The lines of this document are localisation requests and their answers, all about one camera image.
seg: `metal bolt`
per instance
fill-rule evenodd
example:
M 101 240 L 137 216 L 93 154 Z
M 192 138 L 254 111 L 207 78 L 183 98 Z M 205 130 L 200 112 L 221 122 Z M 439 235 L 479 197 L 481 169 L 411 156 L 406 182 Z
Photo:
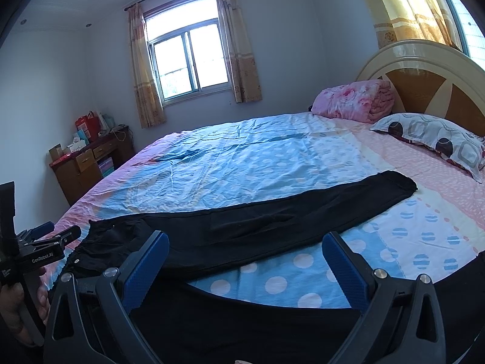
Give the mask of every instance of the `metal bolt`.
M 379 279 L 387 278 L 387 272 L 381 268 L 374 270 L 374 275 L 377 276 Z
M 72 275 L 69 272 L 66 272 L 65 274 L 62 274 L 61 281 L 66 283 L 66 282 L 69 282 L 71 278 L 72 278 Z
M 426 284 L 431 283 L 431 278 L 426 274 L 421 274 L 420 279 L 421 279 L 421 282 L 423 283 L 426 283 Z
M 118 273 L 118 268 L 110 267 L 103 272 L 103 275 L 107 278 L 114 277 Z

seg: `white wall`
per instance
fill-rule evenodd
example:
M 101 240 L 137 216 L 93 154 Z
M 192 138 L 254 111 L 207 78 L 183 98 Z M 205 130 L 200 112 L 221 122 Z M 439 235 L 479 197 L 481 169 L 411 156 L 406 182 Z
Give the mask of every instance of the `white wall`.
M 332 86 L 355 81 L 378 51 L 365 0 L 314 0 Z
M 70 32 L 12 32 L 0 48 L 0 183 L 15 181 L 17 232 L 69 208 L 48 150 L 70 142 L 89 108 L 85 55 Z
M 171 0 L 149 0 L 144 9 Z M 167 123 L 141 129 L 133 96 L 127 13 L 123 7 L 89 32 L 89 70 L 99 108 L 128 124 L 140 150 L 171 132 L 258 116 L 306 111 L 330 84 L 312 0 L 239 0 L 258 67 L 263 100 L 236 104 L 231 92 L 165 108 Z

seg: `rolled pink blanket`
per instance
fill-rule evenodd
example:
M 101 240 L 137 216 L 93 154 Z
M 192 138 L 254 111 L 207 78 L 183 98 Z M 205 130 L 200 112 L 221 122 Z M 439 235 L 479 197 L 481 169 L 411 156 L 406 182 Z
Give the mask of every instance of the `rolled pink blanket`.
M 315 99 L 311 112 L 327 118 L 373 124 L 388 116 L 393 106 L 391 83 L 373 79 L 325 89 Z

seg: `window sill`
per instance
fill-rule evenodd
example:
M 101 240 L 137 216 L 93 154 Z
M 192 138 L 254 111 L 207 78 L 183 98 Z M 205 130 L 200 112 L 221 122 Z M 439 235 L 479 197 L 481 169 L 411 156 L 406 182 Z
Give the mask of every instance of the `window sill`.
M 168 100 L 168 101 L 163 101 L 162 105 L 165 108 L 166 106 L 176 104 L 180 101 L 187 101 L 187 100 L 192 100 L 192 99 L 195 99 L 195 98 L 202 98 L 202 97 L 206 97 L 206 96 L 211 96 L 212 94 L 216 94 L 216 93 L 229 92 L 231 90 L 232 90 L 231 86 L 229 84 L 225 83 L 224 86 L 222 86 L 222 87 L 214 86 L 214 88 L 212 88 L 212 89 L 208 88 L 204 91 L 185 94 L 184 96 L 179 96 L 179 97 L 172 98 L 171 100 Z

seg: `wooden headboard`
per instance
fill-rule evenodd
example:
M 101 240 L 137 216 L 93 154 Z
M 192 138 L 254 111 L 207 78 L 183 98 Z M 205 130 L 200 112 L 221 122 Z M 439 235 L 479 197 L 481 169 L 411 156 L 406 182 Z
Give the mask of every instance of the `wooden headboard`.
M 392 43 L 357 78 L 367 79 L 392 83 L 394 113 L 442 117 L 485 136 L 485 71 L 456 49 L 425 40 Z

